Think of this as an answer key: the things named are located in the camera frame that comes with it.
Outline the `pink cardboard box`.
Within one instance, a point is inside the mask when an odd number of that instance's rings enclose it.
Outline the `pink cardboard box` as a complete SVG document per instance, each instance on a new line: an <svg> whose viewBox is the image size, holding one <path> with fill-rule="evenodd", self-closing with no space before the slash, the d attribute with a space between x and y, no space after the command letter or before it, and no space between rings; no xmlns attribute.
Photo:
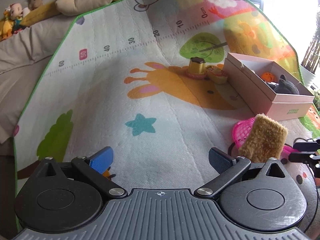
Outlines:
<svg viewBox="0 0 320 240"><path fill-rule="evenodd" d="M304 117L313 103L311 92L287 70L274 61L229 53L223 70L228 74L229 84L247 103L254 114L265 114L276 120ZM281 88L274 90L262 79L270 72ZM298 94L284 92L284 85L293 84Z"/></svg>

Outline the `orange brown plush toy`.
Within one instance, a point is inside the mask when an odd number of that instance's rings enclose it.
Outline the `orange brown plush toy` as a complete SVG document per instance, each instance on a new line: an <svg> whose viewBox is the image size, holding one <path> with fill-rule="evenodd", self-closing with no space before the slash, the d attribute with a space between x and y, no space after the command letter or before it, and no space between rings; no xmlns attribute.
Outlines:
<svg viewBox="0 0 320 240"><path fill-rule="evenodd" d="M270 158L279 159L287 135L285 126L264 114L258 114L238 153L253 163L264 163Z"/></svg>

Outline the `yellow duck plush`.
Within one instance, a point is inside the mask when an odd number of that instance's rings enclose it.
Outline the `yellow duck plush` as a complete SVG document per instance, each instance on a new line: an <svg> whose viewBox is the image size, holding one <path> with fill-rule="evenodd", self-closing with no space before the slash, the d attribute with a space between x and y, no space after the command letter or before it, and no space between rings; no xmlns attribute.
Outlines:
<svg viewBox="0 0 320 240"><path fill-rule="evenodd" d="M1 20L1 41L8 39L12 36L12 29L14 26L14 21L10 18L10 12L5 10L3 12L3 19Z"/></svg>

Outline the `pink plastic basket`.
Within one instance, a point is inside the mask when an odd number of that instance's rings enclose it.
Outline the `pink plastic basket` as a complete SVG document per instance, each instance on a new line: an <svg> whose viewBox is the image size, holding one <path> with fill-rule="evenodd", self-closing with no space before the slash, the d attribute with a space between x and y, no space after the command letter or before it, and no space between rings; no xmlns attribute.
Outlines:
<svg viewBox="0 0 320 240"><path fill-rule="evenodd" d="M232 130L232 138L234 145L236 146L237 149L239 149L247 139L253 123L254 123L255 118L249 118L247 120L243 120L240 122L237 122Z"/></svg>

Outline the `small doll pink face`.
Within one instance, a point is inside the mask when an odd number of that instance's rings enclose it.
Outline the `small doll pink face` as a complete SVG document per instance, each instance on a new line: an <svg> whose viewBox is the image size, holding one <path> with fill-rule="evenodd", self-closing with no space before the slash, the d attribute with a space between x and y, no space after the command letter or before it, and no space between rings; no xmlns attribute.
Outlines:
<svg viewBox="0 0 320 240"><path fill-rule="evenodd" d="M20 26L20 22L29 14L29 12L30 9L28 7L22 7L20 3L10 5L10 19L13 20L15 28Z"/></svg>

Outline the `colourful cartoon play mat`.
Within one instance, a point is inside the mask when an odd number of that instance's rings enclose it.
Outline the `colourful cartoon play mat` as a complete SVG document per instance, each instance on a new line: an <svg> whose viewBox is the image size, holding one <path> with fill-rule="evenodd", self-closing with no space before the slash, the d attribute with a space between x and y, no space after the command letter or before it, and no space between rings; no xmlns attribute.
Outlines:
<svg viewBox="0 0 320 240"><path fill-rule="evenodd" d="M249 0L121 0L77 17L14 131L16 190L47 156L110 146L115 183L191 190L217 176L208 153L253 116L229 84L192 79L192 57L222 67L258 56L301 79L297 54Z"/></svg>

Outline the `orange pumpkin toy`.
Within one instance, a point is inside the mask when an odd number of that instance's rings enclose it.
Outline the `orange pumpkin toy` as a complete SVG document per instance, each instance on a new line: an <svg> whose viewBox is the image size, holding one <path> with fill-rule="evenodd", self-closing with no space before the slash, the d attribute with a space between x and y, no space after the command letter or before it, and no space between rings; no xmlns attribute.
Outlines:
<svg viewBox="0 0 320 240"><path fill-rule="evenodd" d="M260 77L266 83L270 83L270 82L275 82L276 81L276 76L273 75L271 72L264 72L263 74L261 74Z"/></svg>

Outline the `grey sofa cushion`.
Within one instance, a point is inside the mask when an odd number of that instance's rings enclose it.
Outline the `grey sofa cushion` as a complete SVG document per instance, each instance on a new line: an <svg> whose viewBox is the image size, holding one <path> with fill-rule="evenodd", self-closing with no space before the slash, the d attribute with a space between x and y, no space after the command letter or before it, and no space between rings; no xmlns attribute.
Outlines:
<svg viewBox="0 0 320 240"><path fill-rule="evenodd" d="M58 15L1 42L1 143L13 136L25 104L73 20Z"/></svg>

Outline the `black plush toy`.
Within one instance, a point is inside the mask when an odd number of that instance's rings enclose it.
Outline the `black plush toy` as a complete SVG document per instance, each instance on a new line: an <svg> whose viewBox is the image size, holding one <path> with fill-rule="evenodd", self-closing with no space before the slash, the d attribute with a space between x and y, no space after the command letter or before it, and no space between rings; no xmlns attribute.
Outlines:
<svg viewBox="0 0 320 240"><path fill-rule="evenodd" d="M284 74L281 74L279 82L267 82L266 83L276 94L293 94L299 95L298 88L289 80L287 80Z"/></svg>

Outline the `yellow toy food piece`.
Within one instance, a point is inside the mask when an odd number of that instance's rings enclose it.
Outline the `yellow toy food piece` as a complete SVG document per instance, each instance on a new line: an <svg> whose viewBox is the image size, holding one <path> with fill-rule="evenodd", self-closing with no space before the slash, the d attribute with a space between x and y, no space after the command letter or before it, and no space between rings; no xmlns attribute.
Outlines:
<svg viewBox="0 0 320 240"><path fill-rule="evenodd" d="M227 82L228 75L222 69L217 66L207 67L207 76L210 80L218 85L223 85Z"/></svg>

